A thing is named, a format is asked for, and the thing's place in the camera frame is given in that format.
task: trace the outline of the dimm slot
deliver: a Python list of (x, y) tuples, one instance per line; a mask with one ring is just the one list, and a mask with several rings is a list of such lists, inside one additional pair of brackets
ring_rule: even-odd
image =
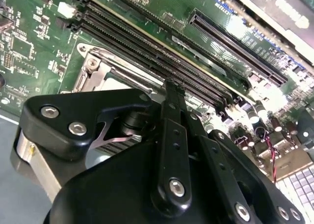
[(161, 67), (158, 64), (154, 63), (153, 61), (149, 60), (148, 58), (139, 55), (137, 52), (130, 50), (130, 48), (126, 47), (124, 44), (120, 44), (117, 40), (114, 40), (112, 36), (99, 33), (90, 25), (82, 24), (81, 30), (89, 34), (90, 36), (94, 37), (95, 39), (108, 44), (108, 48), (116, 55), (123, 54), (123, 58), (126, 61), (131, 61), (132, 64), (135, 65), (142, 65), (146, 66), (147, 69), (153, 70), (157, 75), (161, 76), (162, 78), (169, 78), (169, 76), (173, 76), (174, 80), (177, 83), (183, 84), (187, 91), (189, 91), (192, 95), (199, 98), (204, 103), (209, 104), (210, 106), (216, 108), (217, 106), (221, 105), (216, 100), (208, 97), (207, 94), (200, 94), (201, 91), (197, 91), (198, 87), (195, 85), (190, 84), (189, 82), (184, 81), (180, 76), (176, 75), (169, 69), (165, 67)]
[[(113, 24), (110, 24), (109, 22), (105, 21), (102, 17), (98, 16), (97, 14), (93, 14), (93, 13), (88, 13), (88, 17), (86, 16), (85, 14), (85, 17), (84, 19), (89, 19), (89, 21), (92, 21), (96, 27), (102, 27), (105, 25), (106, 27), (109, 27), (111, 28), (112, 30), (116, 30), (116, 32), (119, 32), (120, 35), (124, 36), (125, 38), (127, 38), (125, 36), (125, 32), (123, 31), (120, 31), (119, 29), (116, 28), (115, 25)], [(132, 42), (132, 43), (138, 43), (139, 44), (139, 41), (136, 40), (136, 39), (130, 39), (129, 38), (129, 41)], [(158, 55), (156, 55), (156, 50), (153, 50), (153, 52), (150, 52), (150, 55), (151, 56), (155, 56), (157, 59), (159, 59)], [(160, 58), (162, 61), (166, 61), (168, 65), (171, 65), (173, 67), (175, 67), (174, 69), (178, 72), (182, 72), (184, 75), (189, 75), (189, 77), (191, 77), (198, 85), (202, 86), (204, 91), (210, 91), (212, 95), (214, 95), (217, 99), (223, 99), (226, 97), (225, 94), (221, 93), (217, 88), (214, 88), (212, 86), (210, 86), (210, 84), (208, 84), (207, 82), (204, 83), (204, 81), (200, 81), (200, 79), (193, 75), (192, 73), (187, 73), (185, 70), (190, 70), (189, 67), (185, 67), (182, 63), (180, 63), (179, 61), (175, 61), (175, 60), (172, 60), (170, 56), (166, 56), (166, 57), (163, 57), (163, 58)]]

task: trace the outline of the screw hole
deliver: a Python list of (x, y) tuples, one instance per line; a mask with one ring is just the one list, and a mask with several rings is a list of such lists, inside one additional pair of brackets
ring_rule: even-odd
[(222, 170), (226, 170), (226, 167), (223, 165), (223, 164), (219, 164), (219, 167), (222, 169)]
[(174, 143), (173, 146), (177, 149), (180, 150), (180, 145), (178, 143)]

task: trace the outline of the cable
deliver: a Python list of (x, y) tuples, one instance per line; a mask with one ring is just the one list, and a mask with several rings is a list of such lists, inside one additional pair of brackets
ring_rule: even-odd
[(265, 140), (266, 140), (266, 144), (268, 145), (268, 147), (270, 149), (271, 159), (272, 159), (272, 164), (273, 164), (273, 166), (272, 166), (273, 180), (274, 180), (274, 184), (276, 184), (276, 182), (277, 182), (277, 177), (276, 177), (277, 168), (275, 166), (275, 161), (276, 161), (276, 151), (278, 152), (278, 150), (273, 147), (272, 143), (270, 142), (269, 136), (267, 136), (265, 138)]

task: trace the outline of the pcie slot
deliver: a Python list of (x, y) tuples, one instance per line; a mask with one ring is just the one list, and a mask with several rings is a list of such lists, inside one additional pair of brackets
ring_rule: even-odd
[(179, 75), (176, 76), (176, 74), (170, 69), (167, 69), (165, 66), (161, 67), (154, 61), (147, 58), (145, 55), (141, 55), (137, 52), (134, 52), (132, 49), (128, 48), (125, 44), (112, 38), (111, 35), (99, 32), (95, 30), (93, 27), (91, 27), (90, 25), (86, 25), (86, 24), (81, 25), (81, 30), (89, 34), (91, 37), (94, 37), (95, 39), (103, 42), (104, 44), (107, 44), (108, 45), (107, 47), (110, 48), (110, 50), (114, 54), (121, 55), (121, 58), (125, 59), (126, 61), (131, 62), (131, 64), (142, 66), (144, 67), (143, 69), (147, 68), (147, 70), (154, 71), (157, 75), (165, 79), (172, 76), (176, 82), (180, 84), (183, 83), (183, 86), (186, 88), (187, 91), (189, 91), (195, 97), (199, 98), (204, 103), (207, 103), (214, 108), (223, 105), (217, 102), (216, 99), (213, 99), (207, 96), (207, 94), (202, 93), (202, 91), (199, 90), (197, 86), (190, 84), (189, 82), (186, 82), (185, 79), (180, 77)]
[[(100, 22), (103, 22), (105, 19), (106, 20), (109, 19), (110, 21), (116, 20), (116, 18), (111, 13), (107, 12), (106, 10), (104, 10), (103, 8), (101, 8), (100, 6), (98, 6), (95, 3), (89, 2), (87, 4), (87, 7), (90, 8), (94, 12), (94, 13), (90, 12), (89, 15), (91, 17), (99, 20)], [(141, 42), (144, 42), (147, 45), (149, 45), (150, 47), (153, 47), (155, 49), (160, 50), (160, 52), (164, 53), (166, 56), (169, 57), (169, 59), (172, 60), (172, 63), (176, 62), (176, 65), (180, 65), (182, 68), (184, 68), (186, 71), (188, 71), (189, 74), (193, 75), (193, 77), (196, 77), (195, 78), (196, 81), (202, 80), (203, 82), (207, 83), (207, 88), (209, 88), (211, 91), (214, 91), (217, 94), (220, 94), (220, 91), (223, 91), (223, 92), (229, 91), (225, 86), (221, 85), (220, 83), (218, 83), (218, 82), (213, 83), (213, 81), (209, 77), (206, 77), (206, 75), (204, 75), (204, 73), (201, 70), (190, 65), (189, 63), (182, 60), (181, 58), (179, 58), (175, 54), (170, 53), (162, 45), (158, 44), (157, 42), (151, 40), (148, 37), (144, 37), (144, 35), (142, 33), (139, 33), (139, 31), (136, 30), (135, 28), (127, 25), (126, 23), (123, 24), (123, 27), (127, 27), (127, 29), (124, 29), (124, 31), (128, 32), (130, 35), (136, 37)]]
[(233, 56), (249, 65), (254, 71), (267, 78), (277, 87), (280, 87), (288, 81), (288, 79), (281, 74), (279, 70), (271, 66), (267, 61), (259, 57), (244, 44), (237, 41), (234, 37), (229, 35), (221, 27), (217, 26), (211, 19), (201, 14), (199, 11), (195, 12), (190, 20), (190, 24), (210, 39), (223, 46)]

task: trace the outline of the metal bracket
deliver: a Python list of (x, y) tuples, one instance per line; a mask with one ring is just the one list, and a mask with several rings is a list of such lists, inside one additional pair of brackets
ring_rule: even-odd
[(186, 129), (181, 125), (180, 103), (185, 106), (185, 101), (174, 83), (166, 81), (165, 85), (167, 96), (161, 110), (156, 181), (151, 196), (163, 215), (177, 217), (192, 202)]
[(37, 96), (24, 103), (20, 127), (36, 145), (73, 161), (88, 151), (97, 123), (145, 110), (151, 103), (138, 89)]
[(28, 140), (22, 131), (16, 151), (30, 165), (51, 202), (66, 182), (86, 170), (85, 158), (75, 162), (59, 159)]

